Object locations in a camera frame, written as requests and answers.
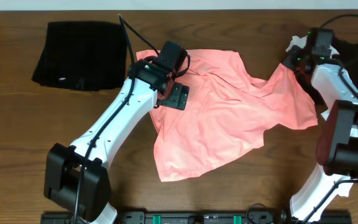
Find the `pink t-shirt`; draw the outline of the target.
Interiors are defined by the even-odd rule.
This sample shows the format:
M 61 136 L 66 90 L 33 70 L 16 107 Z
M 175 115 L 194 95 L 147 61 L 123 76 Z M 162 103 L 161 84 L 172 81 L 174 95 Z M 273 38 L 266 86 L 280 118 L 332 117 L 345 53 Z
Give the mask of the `pink t-shirt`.
M 150 112 L 157 131 L 154 158 L 163 182 L 199 177 L 264 145 L 278 124 L 306 129 L 318 123 L 314 102 L 279 64 L 268 80 L 252 77 L 239 53 L 196 49 L 178 81 L 189 87 L 184 110 Z

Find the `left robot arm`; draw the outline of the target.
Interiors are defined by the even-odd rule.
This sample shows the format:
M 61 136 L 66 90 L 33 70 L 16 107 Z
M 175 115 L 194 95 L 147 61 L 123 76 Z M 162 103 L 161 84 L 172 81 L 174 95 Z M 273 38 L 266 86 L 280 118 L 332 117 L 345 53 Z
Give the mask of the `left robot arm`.
M 133 63 L 116 99 L 68 147 L 56 143 L 46 159 L 44 196 L 67 209 L 45 213 L 41 223 L 114 223 L 108 170 L 140 119 L 159 106 L 184 110 L 189 87 L 177 83 L 189 53 L 167 41 L 156 56 Z

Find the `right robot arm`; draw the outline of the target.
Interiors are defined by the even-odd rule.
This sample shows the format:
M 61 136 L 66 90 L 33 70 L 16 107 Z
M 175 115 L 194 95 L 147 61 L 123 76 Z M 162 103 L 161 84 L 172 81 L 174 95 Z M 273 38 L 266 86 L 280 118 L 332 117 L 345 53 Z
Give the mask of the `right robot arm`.
M 326 105 L 325 125 L 316 144 L 316 166 L 290 199 L 293 223 L 349 223 L 326 207 L 347 197 L 358 184 L 358 44 L 335 37 L 331 29 L 312 28 L 294 37 L 284 66 L 318 104 Z

